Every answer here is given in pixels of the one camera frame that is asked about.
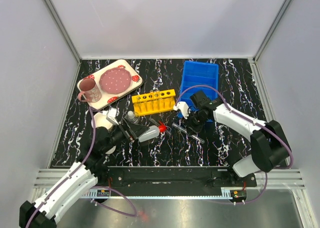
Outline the yellow test tube rack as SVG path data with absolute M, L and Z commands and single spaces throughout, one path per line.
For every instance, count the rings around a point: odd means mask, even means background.
M 167 111 L 173 110 L 173 106 L 175 105 L 175 97 L 176 92 L 174 89 L 159 91 L 160 92 L 160 99 L 159 99 L 159 109 L 155 104 L 155 99 L 153 101 L 153 106 L 151 105 L 149 95 L 150 93 L 141 94 L 140 102 L 141 102 L 141 110 L 138 110 L 135 107 L 135 96 L 132 96 L 132 104 L 134 112 L 137 113 L 138 116 L 146 116 L 146 115 L 153 115 L 156 113 L 163 113 Z

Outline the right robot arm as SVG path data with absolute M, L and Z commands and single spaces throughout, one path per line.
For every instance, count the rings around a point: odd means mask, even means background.
M 245 176 L 258 171 L 268 173 L 292 157 L 284 131 L 277 121 L 253 119 L 232 108 L 223 98 L 210 100 L 202 90 L 191 95 L 190 99 L 195 111 L 186 102 L 176 105 L 186 121 L 188 133 L 200 132 L 204 123 L 212 120 L 231 128 L 250 142 L 250 155 L 233 164 L 227 173 L 229 184 L 238 186 L 244 182 Z

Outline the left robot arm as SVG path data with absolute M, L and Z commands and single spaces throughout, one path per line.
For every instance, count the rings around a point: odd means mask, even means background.
M 92 187 L 108 181 L 104 158 L 108 151 L 124 141 L 135 141 L 147 126 L 122 120 L 114 131 L 92 124 L 92 140 L 82 151 L 66 174 L 36 201 L 25 201 L 19 209 L 20 227 L 56 227 L 73 204 Z

